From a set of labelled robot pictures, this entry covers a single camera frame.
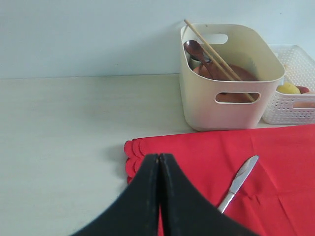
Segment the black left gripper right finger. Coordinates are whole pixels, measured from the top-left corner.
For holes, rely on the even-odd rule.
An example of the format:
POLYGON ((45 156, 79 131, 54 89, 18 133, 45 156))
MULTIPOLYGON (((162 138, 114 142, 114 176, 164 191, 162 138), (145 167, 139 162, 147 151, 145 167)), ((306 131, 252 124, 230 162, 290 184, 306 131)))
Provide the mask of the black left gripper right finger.
POLYGON ((193 186, 171 154, 161 154, 161 215, 166 236, 253 236, 193 186))

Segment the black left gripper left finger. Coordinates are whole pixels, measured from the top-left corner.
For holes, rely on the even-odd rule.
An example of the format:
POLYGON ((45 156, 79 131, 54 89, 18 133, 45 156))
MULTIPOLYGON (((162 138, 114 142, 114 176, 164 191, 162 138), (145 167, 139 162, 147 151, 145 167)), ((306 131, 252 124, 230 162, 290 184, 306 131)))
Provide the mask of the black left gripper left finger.
POLYGON ((74 236, 156 236, 158 234, 159 155, 147 155, 117 200, 74 236))

